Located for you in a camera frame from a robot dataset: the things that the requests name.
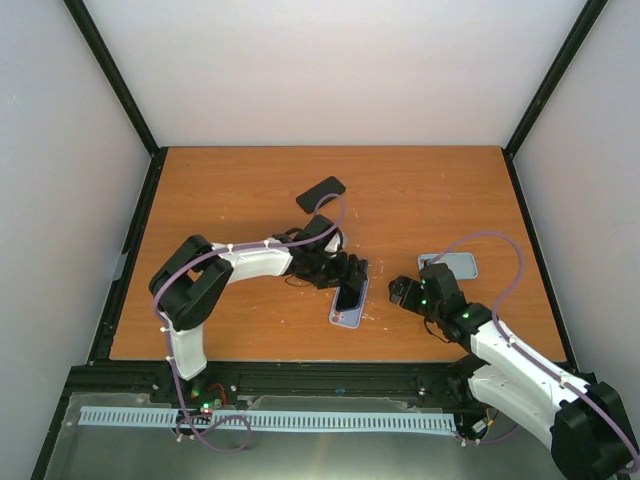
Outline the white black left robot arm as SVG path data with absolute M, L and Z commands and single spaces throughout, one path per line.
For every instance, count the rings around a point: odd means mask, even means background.
M 294 227 L 253 243 L 211 243 L 192 235 L 152 277 L 152 311 L 162 322 L 167 361 L 176 374 L 172 388 L 186 402 L 208 390 L 204 322 L 224 289 L 261 277 L 294 277 L 318 290 L 338 290 L 334 313 L 362 305 L 368 287 L 365 259 L 345 251 L 346 235 L 327 217 L 316 214 Z

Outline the blue phone black screen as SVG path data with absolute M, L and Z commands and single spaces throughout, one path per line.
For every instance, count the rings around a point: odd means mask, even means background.
M 366 289 L 366 282 L 362 282 L 357 287 L 348 284 L 341 285 L 336 291 L 334 310 L 336 312 L 345 312 L 360 308 Z

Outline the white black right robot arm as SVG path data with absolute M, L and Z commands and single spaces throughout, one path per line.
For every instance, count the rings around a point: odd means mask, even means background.
M 505 414 L 550 452 L 567 479 L 608 479 L 639 469 L 639 445 L 617 391 L 577 376 L 518 338 L 488 307 L 466 300 L 447 265 L 389 284 L 391 303 L 422 316 L 467 353 L 450 380 L 456 401 Z

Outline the lavender phone case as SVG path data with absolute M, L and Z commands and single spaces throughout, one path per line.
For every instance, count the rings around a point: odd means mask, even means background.
M 331 304 L 331 308 L 329 311 L 329 316 L 328 316 L 329 322 L 332 325 L 340 326 L 348 329 L 357 329 L 359 327 L 361 318 L 364 312 L 364 306 L 366 303 L 366 296 L 367 296 L 368 285 L 369 285 L 368 281 L 364 281 L 364 282 L 367 283 L 367 289 L 363 297 L 362 305 L 358 309 L 345 311 L 345 312 L 336 312 L 334 310 L 335 299 L 336 299 L 336 292 L 335 292 L 335 295 Z

